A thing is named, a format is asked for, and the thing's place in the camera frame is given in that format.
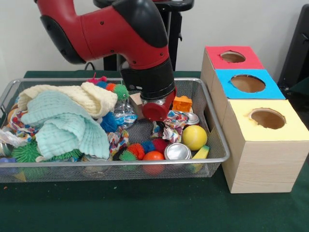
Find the basket rim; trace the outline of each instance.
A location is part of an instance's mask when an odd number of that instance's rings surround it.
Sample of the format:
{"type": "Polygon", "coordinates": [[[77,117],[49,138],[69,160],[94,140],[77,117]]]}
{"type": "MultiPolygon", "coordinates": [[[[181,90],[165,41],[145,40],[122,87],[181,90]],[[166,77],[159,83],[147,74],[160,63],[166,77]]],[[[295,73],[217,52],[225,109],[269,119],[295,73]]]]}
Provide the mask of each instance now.
{"type": "MultiPolygon", "coordinates": [[[[76,81],[86,81],[88,78],[24,78],[24,79],[15,79],[12,80],[8,86],[5,88],[3,94],[0,97],[0,107],[2,107],[4,101],[9,95],[12,87],[15,84],[20,84],[22,82],[76,82],[76,81]]],[[[107,78],[108,81],[122,81],[122,78],[107,78]]],[[[198,78],[192,77],[178,77],[175,78],[175,81],[193,81],[197,82],[202,86],[203,93],[205,95],[207,105],[209,107],[212,119],[215,124],[215,128],[218,132],[218,135],[221,139],[223,148],[225,150],[225,156],[221,158],[208,158],[208,159],[185,159],[185,160],[158,160],[158,161],[109,161],[106,163],[97,163],[97,162],[39,162],[39,163],[0,163],[0,168],[22,168],[22,167],[71,167],[71,166],[122,166],[122,165],[156,165],[156,164],[197,164],[197,163],[222,163],[225,162],[230,157],[230,149],[228,147],[225,135],[220,126],[218,117],[215,113],[215,109],[212,104],[210,94],[204,84],[204,82],[198,78]]]]}

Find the red cap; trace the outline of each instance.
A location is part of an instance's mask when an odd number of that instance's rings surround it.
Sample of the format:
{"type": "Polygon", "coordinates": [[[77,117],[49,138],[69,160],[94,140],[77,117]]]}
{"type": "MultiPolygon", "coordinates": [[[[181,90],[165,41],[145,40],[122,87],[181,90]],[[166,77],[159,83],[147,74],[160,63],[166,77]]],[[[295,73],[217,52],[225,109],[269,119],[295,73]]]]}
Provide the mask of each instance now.
{"type": "Polygon", "coordinates": [[[143,115],[151,121],[163,121],[167,118],[169,109],[163,104],[147,103],[142,107],[143,115]]]}

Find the mint green towel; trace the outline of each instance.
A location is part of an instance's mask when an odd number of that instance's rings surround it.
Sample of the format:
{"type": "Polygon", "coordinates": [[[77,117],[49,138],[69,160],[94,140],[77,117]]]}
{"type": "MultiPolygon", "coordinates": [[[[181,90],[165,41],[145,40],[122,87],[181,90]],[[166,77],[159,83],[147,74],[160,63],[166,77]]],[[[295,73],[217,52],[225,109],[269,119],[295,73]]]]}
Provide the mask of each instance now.
{"type": "Polygon", "coordinates": [[[44,91],[28,104],[24,124],[40,128],[38,148],[46,160],[74,149],[107,159],[110,156],[107,134],[88,112],[58,91],[44,91]]]}

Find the circular hole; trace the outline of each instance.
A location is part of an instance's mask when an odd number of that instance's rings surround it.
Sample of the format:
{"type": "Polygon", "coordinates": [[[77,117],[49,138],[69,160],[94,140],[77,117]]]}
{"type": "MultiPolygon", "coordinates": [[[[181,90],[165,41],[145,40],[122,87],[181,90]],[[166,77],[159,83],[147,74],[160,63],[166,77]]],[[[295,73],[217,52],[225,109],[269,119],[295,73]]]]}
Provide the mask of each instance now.
{"type": "Polygon", "coordinates": [[[220,56],[223,60],[229,63],[242,63],[246,60],[241,53],[233,51],[224,52],[220,56]]]}
{"type": "Polygon", "coordinates": [[[285,118],[282,114],[271,109],[256,109],[252,112],[251,118],[265,128],[279,129],[285,125],[285,118]]]}
{"type": "Polygon", "coordinates": [[[256,93],[265,89],[265,83],[251,75],[237,75],[231,79],[232,84],[242,92],[256,93]]]}

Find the red robot arm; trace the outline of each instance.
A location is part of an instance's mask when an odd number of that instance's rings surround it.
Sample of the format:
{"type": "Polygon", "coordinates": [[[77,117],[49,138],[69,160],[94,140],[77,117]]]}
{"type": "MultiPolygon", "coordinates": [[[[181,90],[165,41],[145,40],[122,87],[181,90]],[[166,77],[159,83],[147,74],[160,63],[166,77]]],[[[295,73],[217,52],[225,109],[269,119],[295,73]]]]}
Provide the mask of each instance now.
{"type": "Polygon", "coordinates": [[[77,15],[73,0],[36,0],[41,21],[64,58],[85,63],[121,54],[121,70],[129,90],[140,90],[151,120],[166,118],[175,97],[163,21],[151,0],[118,0],[111,6],[77,15]]]}

